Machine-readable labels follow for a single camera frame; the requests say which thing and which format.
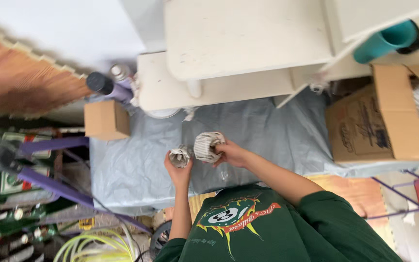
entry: printed logo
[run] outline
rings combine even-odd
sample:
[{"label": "printed logo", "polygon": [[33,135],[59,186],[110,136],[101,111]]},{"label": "printed logo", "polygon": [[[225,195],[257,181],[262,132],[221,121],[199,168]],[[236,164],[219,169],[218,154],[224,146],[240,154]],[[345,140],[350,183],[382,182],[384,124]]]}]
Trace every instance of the printed logo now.
[{"label": "printed logo", "polygon": [[255,211],[257,202],[260,201],[254,198],[246,198],[232,201],[225,206],[213,208],[201,217],[196,226],[203,229],[205,232],[210,228],[216,230],[222,237],[226,236],[230,258],[235,260],[232,251],[230,250],[230,232],[247,228],[250,232],[263,240],[251,223],[258,217],[268,215],[272,213],[275,208],[281,207],[277,203],[272,203],[270,207],[265,210]]}]

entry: small cardboard box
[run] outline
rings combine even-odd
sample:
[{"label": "small cardboard box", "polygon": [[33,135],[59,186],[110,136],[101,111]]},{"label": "small cardboard box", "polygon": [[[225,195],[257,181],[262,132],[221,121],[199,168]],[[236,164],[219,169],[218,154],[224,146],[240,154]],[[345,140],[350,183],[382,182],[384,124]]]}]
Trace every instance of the small cardboard box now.
[{"label": "small cardboard box", "polygon": [[130,137],[129,115],[114,101],[101,101],[84,106],[85,136],[101,140]]},{"label": "small cardboard box", "polygon": [[419,65],[373,65],[374,85],[326,110],[336,163],[419,160],[412,74],[419,77]]}]

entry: purple bottle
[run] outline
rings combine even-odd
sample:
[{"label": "purple bottle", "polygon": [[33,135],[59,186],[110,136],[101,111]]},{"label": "purple bottle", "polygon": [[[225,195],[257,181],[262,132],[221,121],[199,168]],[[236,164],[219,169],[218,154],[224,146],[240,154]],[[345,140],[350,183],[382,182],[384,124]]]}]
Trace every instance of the purple bottle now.
[{"label": "purple bottle", "polygon": [[90,90],[102,94],[107,98],[113,98],[123,104],[129,104],[134,94],[100,72],[93,72],[87,77],[87,86]]}]

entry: white shelf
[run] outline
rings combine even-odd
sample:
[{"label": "white shelf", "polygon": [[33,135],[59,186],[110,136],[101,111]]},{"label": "white shelf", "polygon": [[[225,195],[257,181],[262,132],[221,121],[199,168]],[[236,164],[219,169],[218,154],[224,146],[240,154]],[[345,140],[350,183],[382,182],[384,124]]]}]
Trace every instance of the white shelf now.
[{"label": "white shelf", "polygon": [[326,63],[322,0],[164,3],[171,74],[182,81]]},{"label": "white shelf", "polygon": [[342,31],[342,42],[419,16],[419,0],[335,0]]},{"label": "white shelf", "polygon": [[[413,20],[416,24],[418,24],[419,27],[419,17]],[[368,64],[359,64],[353,59],[352,54],[354,49],[355,47],[348,50],[344,58],[334,61],[324,68],[327,72],[327,74],[325,74],[325,80],[332,81],[371,75],[371,68]],[[373,60],[371,63],[405,65],[419,64],[419,51],[410,55],[400,55],[398,53],[391,53],[387,56],[377,58]]]},{"label": "white shelf", "polygon": [[203,93],[193,98],[187,83],[175,79],[166,66],[166,52],[137,59],[140,107],[145,111],[266,98],[295,92],[290,69],[276,69],[202,80]]},{"label": "white shelf", "polygon": [[294,98],[309,84],[315,82],[316,79],[318,79],[316,74],[322,66],[323,64],[317,64],[290,68],[290,74],[292,76],[292,83],[295,92],[290,95],[274,97],[274,104],[276,105],[276,108],[283,107],[288,101]]}]

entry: wooden floor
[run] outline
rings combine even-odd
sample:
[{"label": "wooden floor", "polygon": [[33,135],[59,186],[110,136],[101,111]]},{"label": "wooden floor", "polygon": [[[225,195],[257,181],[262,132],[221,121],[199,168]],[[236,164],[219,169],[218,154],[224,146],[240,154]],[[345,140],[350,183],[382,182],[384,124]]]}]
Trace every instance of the wooden floor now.
[{"label": "wooden floor", "polygon": [[0,113],[40,115],[91,94],[73,72],[0,36]]}]

